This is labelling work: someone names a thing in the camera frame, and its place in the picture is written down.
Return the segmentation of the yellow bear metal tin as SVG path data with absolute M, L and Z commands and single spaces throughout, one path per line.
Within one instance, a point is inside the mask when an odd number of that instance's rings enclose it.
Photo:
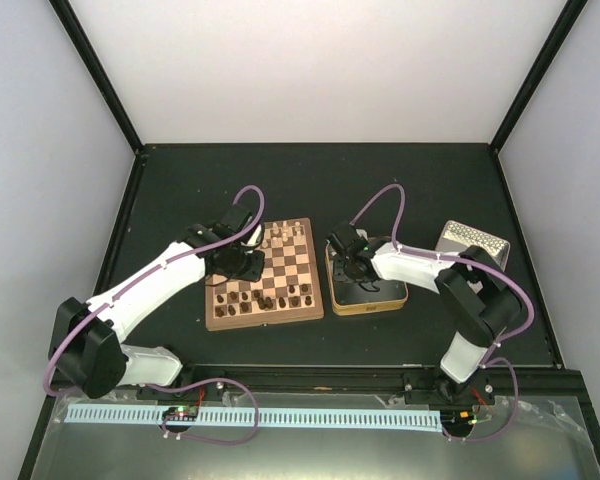
M 409 298 L 408 287 L 398 281 L 378 280 L 373 284 L 347 283 L 335 270 L 336 253 L 325 247 L 325 263 L 331 304 L 339 316 L 354 316 L 401 309 Z

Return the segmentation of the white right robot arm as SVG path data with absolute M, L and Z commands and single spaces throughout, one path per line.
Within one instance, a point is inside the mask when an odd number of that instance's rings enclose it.
M 529 297 L 481 247 L 436 252 L 386 237 L 369 240 L 343 223 L 327 237 L 335 253 L 336 281 L 397 281 L 440 296 L 455 319 L 455 333 L 434 379 L 437 396 L 456 403 L 471 390 L 470 378 L 504 339 L 511 324 L 532 312 Z

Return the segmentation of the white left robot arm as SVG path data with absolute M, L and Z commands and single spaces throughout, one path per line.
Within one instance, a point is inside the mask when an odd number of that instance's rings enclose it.
M 218 221 L 188 228 L 148 265 L 110 290 L 57 309 L 44 384 L 60 372 L 91 399 L 119 386 L 152 385 L 173 399 L 194 388 L 193 372 L 166 347 L 127 344 L 154 310 L 181 290 L 213 275 L 255 282 L 264 269 L 257 246 L 264 236 L 260 214 L 233 204 Z

